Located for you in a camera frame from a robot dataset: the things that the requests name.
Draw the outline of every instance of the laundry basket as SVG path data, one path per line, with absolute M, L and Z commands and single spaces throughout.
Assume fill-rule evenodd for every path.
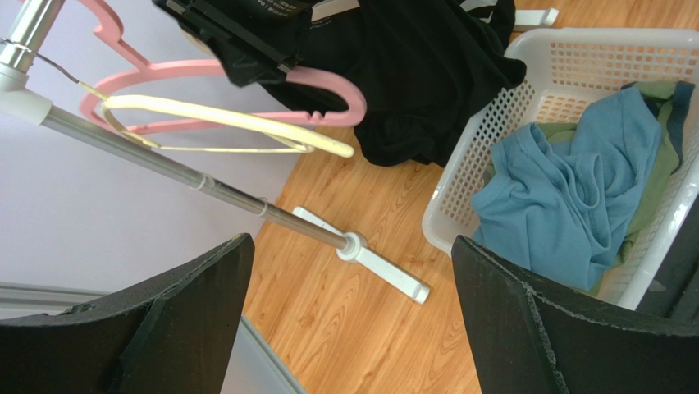
M 457 235 L 471 236 L 478 216 L 470 197 L 483 187 L 490 147 L 531 121 L 576 122 L 589 105 L 635 80 L 699 85 L 699 33 L 661 29 L 533 30 L 508 48 L 527 63 L 527 78 L 473 116 L 423 217 L 425 237 L 449 253 Z M 672 175 L 654 222 L 624 265 L 605 273 L 598 298 L 636 309 L 699 191 L 699 89 L 684 125 L 684 162 Z

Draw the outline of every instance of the wooden floor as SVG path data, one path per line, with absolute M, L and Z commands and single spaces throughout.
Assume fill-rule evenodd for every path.
M 557 7 L 557 27 L 699 28 L 697 0 L 520 0 Z M 374 167 L 351 130 L 325 130 L 354 158 L 303 156 L 278 205 L 303 205 L 432 287 L 416 305 L 327 245 L 265 225 L 245 314 L 310 394 L 480 392 L 449 257 L 424 239 L 422 215 L 437 166 Z

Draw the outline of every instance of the chrome pole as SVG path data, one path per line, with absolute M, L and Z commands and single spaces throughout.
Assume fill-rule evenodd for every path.
M 27 0 L 6 38 L 38 51 L 66 0 Z M 0 63 L 26 73 L 34 55 L 11 45 L 0 48 Z
M 347 246 L 348 241 L 343 236 L 338 236 L 320 226 L 307 222 L 274 204 L 269 204 L 266 201 L 248 195 L 212 178 L 208 174 L 166 158 L 60 108 L 53 107 L 42 126 L 124 158 L 129 162 L 183 183 L 192 189 L 200 190 L 216 199 L 235 205 L 265 220 L 280 224 L 305 236 L 325 242 L 337 249 L 344 249 Z

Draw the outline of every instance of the blue shirt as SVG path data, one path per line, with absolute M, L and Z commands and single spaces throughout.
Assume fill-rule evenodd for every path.
M 636 88 L 590 105 L 570 142 L 522 127 L 491 148 L 496 174 L 471 198 L 481 219 L 473 239 L 589 290 L 614 263 L 659 145 L 660 124 Z

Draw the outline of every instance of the black garment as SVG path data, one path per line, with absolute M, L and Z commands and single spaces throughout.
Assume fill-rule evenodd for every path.
M 474 18 L 488 20 L 488 25 L 496 32 L 502 47 L 507 48 L 514 28 L 514 11 L 514 1 L 500 0 L 494 6 L 474 8 L 468 11 L 468 14 Z
M 500 2 L 500 12 L 511 13 L 511 31 L 513 0 Z M 369 162 L 393 166 L 412 158 L 445 166 L 468 119 L 502 88 L 520 84 L 525 65 L 502 57 L 496 32 L 454 0 L 359 3 L 300 34 L 300 64 L 343 75 L 363 92 L 368 113 L 354 133 Z M 293 110 L 346 109 L 318 89 L 263 87 Z

